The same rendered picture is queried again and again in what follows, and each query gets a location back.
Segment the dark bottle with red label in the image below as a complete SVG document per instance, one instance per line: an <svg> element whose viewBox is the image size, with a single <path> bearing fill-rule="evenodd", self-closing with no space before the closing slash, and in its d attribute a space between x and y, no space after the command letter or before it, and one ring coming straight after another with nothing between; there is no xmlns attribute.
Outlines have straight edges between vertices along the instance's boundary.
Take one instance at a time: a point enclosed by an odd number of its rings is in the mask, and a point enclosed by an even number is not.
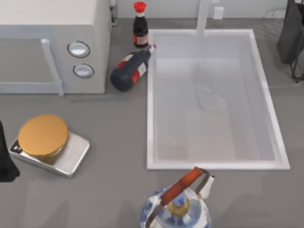
<svg viewBox="0 0 304 228"><path fill-rule="evenodd" d="M138 52L129 53L111 72L112 85L120 92L130 90L148 71L148 62L155 50L156 45L149 44Z"/></svg>

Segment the white sink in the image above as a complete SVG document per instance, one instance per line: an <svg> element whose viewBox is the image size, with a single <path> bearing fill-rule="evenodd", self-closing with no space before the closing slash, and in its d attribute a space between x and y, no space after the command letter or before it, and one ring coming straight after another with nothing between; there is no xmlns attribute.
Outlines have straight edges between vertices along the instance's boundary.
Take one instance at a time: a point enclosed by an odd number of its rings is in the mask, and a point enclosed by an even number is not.
<svg viewBox="0 0 304 228"><path fill-rule="evenodd" d="M152 29L147 168L288 170L251 29Z"/></svg>

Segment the pale microwave oven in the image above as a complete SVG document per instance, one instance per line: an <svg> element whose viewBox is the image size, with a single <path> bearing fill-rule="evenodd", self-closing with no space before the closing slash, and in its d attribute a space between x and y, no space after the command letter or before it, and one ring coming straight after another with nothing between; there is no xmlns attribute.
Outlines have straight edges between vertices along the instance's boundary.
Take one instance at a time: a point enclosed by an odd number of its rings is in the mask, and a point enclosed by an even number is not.
<svg viewBox="0 0 304 228"><path fill-rule="evenodd" d="M0 94L58 94L40 40L50 50L64 94L103 93L109 59L109 0L0 0ZM85 58L69 54L77 41L90 47ZM73 67L95 73L79 78Z"/></svg>

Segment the small microwave knob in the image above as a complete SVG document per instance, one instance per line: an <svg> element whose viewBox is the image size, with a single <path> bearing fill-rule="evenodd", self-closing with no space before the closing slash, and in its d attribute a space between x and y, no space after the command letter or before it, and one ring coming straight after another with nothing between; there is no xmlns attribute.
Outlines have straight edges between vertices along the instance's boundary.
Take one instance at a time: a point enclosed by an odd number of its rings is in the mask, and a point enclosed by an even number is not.
<svg viewBox="0 0 304 228"><path fill-rule="evenodd" d="M73 67L73 73L79 78L90 78L94 75L94 69L88 64L80 64Z"/></svg>

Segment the dark bottle with red cap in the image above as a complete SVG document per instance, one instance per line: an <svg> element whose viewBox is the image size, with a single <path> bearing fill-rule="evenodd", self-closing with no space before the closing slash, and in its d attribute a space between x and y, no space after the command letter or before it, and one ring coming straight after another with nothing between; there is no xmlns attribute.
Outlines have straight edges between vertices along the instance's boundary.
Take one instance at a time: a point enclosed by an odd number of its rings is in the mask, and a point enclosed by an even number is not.
<svg viewBox="0 0 304 228"><path fill-rule="evenodd" d="M137 48L145 48L148 46L148 24L145 18L146 3L137 1L133 4L136 16L133 22L133 43Z"/></svg>

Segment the blue and white teapot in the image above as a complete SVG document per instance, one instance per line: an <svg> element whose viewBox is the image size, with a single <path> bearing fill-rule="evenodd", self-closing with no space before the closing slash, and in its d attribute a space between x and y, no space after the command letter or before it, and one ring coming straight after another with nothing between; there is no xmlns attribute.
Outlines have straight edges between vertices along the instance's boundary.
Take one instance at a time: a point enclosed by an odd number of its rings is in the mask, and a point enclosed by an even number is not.
<svg viewBox="0 0 304 228"><path fill-rule="evenodd" d="M194 167L175 184L162 188L145 202L139 228L211 228L204 200L215 176Z"/></svg>

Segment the large microwave knob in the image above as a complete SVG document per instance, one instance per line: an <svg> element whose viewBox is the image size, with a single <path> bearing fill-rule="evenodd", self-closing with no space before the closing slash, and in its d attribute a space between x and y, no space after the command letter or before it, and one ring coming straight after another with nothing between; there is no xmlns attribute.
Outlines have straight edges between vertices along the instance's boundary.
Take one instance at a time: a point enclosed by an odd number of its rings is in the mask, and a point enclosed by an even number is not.
<svg viewBox="0 0 304 228"><path fill-rule="evenodd" d="M82 41L68 44L67 50L70 55L76 58L85 58L90 54L90 47Z"/></svg>

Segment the silver kitchen scale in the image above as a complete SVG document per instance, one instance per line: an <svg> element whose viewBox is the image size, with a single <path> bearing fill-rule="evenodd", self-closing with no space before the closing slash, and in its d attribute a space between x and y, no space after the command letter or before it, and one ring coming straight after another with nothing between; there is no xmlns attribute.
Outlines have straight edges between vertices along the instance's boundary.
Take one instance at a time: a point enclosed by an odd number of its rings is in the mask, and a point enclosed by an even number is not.
<svg viewBox="0 0 304 228"><path fill-rule="evenodd" d="M89 149L90 142L70 131L60 116L42 114L22 125L9 153L19 160L70 178Z"/></svg>

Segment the white tall tap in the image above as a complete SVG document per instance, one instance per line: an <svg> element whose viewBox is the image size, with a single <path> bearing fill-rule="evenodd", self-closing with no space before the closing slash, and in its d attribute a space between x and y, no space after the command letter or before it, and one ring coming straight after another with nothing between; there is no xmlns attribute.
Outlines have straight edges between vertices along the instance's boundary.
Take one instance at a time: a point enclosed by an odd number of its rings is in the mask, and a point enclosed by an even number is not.
<svg viewBox="0 0 304 228"><path fill-rule="evenodd" d="M198 11L198 19L197 19L197 33L202 36L205 31L209 6L211 0L200 0L199 2L199 11Z"/></svg>

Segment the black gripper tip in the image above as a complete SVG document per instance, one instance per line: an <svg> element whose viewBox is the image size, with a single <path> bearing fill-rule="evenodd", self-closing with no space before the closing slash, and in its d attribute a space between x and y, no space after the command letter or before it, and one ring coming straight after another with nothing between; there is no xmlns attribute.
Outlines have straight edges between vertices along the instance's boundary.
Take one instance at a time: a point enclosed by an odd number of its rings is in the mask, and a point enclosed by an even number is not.
<svg viewBox="0 0 304 228"><path fill-rule="evenodd" d="M11 159L2 122L0 120L0 183L13 182L20 176L20 171Z"/></svg>

